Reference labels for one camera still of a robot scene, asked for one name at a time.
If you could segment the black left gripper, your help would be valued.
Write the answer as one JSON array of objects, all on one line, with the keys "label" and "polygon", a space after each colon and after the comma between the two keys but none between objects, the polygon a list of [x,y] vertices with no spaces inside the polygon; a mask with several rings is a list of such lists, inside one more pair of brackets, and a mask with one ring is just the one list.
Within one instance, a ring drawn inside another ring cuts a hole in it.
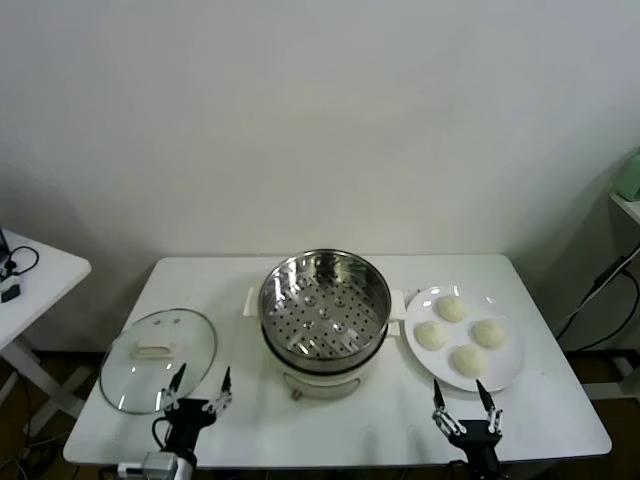
[{"label": "black left gripper", "polygon": [[178,390],[182,382],[186,364],[183,363],[173,375],[169,386],[161,390],[160,407],[166,411],[169,433],[166,450],[172,453],[193,453],[200,431],[215,422],[215,414],[221,414],[232,402],[231,367],[228,366],[217,398],[207,400],[182,398]]}]

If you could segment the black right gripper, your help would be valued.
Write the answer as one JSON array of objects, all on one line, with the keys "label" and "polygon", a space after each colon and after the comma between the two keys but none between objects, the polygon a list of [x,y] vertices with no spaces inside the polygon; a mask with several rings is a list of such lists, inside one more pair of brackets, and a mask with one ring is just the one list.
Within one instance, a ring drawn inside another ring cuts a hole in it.
[{"label": "black right gripper", "polygon": [[496,446],[502,439],[502,414],[491,394],[479,379],[476,380],[478,393],[487,413],[487,420],[462,420],[453,418],[444,401],[436,378],[433,379],[434,413],[432,419],[454,447],[466,456],[467,471],[470,475],[501,475],[502,467],[496,454]]}]

